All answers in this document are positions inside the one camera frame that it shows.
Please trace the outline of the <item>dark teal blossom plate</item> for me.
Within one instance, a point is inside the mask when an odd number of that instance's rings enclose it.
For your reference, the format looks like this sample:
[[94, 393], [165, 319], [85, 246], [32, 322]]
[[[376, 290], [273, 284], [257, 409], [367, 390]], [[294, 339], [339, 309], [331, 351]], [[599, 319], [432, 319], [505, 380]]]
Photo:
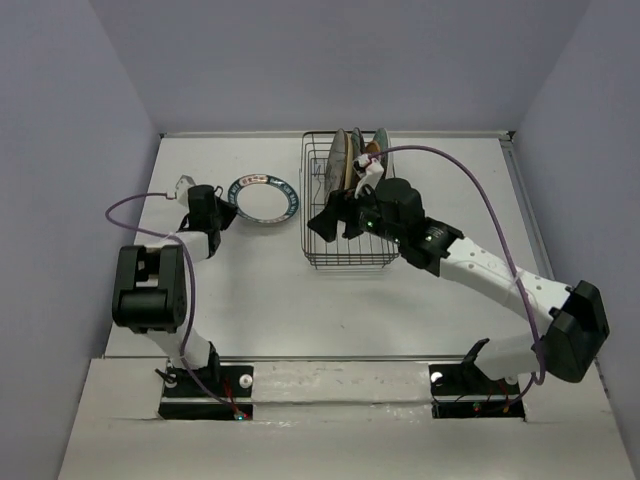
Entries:
[[361, 130], [358, 127], [354, 127], [350, 134], [351, 145], [353, 150], [353, 159], [356, 159], [364, 153], [365, 143]]

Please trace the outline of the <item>grey deer plate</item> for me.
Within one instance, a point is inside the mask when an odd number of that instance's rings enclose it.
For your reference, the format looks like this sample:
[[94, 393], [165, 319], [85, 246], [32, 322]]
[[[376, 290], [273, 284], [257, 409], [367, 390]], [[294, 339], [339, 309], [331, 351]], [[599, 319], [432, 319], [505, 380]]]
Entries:
[[343, 188], [348, 146], [347, 133], [343, 129], [338, 129], [334, 135], [325, 165], [325, 199], [328, 199], [333, 191]]

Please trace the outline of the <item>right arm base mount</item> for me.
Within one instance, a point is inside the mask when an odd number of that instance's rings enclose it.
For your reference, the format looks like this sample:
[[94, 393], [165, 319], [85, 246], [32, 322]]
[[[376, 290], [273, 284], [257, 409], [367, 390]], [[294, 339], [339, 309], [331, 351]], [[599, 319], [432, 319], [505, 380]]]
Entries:
[[525, 419], [521, 390], [504, 379], [490, 380], [475, 365], [488, 339], [479, 340], [459, 363], [429, 366], [434, 419]]

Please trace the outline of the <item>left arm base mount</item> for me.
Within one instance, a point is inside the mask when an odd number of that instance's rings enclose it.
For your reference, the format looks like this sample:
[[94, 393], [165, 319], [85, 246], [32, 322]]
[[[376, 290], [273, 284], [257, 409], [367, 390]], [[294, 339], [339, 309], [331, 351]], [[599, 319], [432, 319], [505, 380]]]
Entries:
[[205, 369], [199, 381], [183, 369], [156, 369], [162, 380], [158, 415], [179, 421], [248, 421], [253, 417], [254, 366], [223, 363], [219, 379]]

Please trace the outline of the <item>beige branch plate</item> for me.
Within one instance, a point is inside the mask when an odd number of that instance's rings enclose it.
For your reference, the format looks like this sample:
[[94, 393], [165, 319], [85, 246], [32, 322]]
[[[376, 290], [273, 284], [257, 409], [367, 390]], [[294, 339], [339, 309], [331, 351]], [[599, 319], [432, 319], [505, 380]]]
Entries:
[[343, 188], [348, 190], [351, 188], [351, 182], [353, 177], [353, 159], [354, 159], [354, 147], [351, 140], [351, 133], [345, 133], [345, 162], [344, 162], [344, 176], [343, 176]]

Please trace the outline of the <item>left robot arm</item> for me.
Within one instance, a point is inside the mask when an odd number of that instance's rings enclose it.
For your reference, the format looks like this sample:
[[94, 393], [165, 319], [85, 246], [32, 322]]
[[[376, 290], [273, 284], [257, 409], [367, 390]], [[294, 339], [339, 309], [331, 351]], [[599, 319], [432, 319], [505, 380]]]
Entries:
[[134, 229], [156, 242], [120, 249], [112, 319], [116, 326], [154, 342], [174, 368], [187, 374], [195, 392], [209, 395], [220, 386], [221, 365], [216, 347], [195, 329], [195, 264], [217, 253], [221, 233], [235, 219], [237, 208], [211, 185], [182, 183], [172, 195], [155, 196], [176, 201], [187, 212], [172, 233]]

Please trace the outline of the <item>white plate teal rim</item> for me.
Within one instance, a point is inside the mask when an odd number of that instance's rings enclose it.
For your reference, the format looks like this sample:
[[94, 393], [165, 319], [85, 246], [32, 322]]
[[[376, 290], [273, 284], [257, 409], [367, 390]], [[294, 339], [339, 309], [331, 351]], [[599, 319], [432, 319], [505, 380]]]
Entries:
[[228, 201], [243, 219], [263, 225], [283, 223], [295, 216], [300, 200], [286, 181], [268, 174], [249, 174], [228, 189]]

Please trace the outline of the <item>red teal floral plate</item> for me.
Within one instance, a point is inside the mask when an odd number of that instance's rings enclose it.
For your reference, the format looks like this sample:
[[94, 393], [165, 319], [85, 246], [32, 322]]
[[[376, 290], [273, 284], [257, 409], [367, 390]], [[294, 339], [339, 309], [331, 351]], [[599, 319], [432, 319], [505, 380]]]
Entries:
[[386, 128], [378, 128], [374, 134], [373, 140], [378, 145], [378, 150], [381, 152], [376, 157], [378, 163], [384, 168], [383, 179], [391, 178], [393, 176], [393, 154], [387, 153], [387, 150], [391, 147], [390, 137]]

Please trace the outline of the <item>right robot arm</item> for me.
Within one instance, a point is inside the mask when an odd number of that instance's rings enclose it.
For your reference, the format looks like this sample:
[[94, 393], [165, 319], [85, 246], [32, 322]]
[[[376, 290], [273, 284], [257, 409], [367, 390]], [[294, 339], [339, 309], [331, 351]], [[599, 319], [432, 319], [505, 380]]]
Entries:
[[473, 345], [460, 368], [470, 391], [528, 373], [579, 383], [609, 336], [595, 285], [581, 280], [570, 286], [511, 267], [460, 230], [427, 216], [420, 193], [404, 179], [382, 180], [362, 193], [333, 191], [307, 225], [333, 242], [340, 223], [345, 238], [368, 233], [391, 241], [413, 267], [466, 286], [528, 322], [527, 334]]

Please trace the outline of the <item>woven bamboo plate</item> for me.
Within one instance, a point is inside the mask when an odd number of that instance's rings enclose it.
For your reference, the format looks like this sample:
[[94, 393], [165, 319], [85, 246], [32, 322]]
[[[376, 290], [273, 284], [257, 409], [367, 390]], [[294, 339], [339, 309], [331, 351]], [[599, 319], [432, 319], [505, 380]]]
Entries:
[[380, 145], [376, 141], [370, 141], [364, 149], [366, 154], [379, 153], [381, 151]]

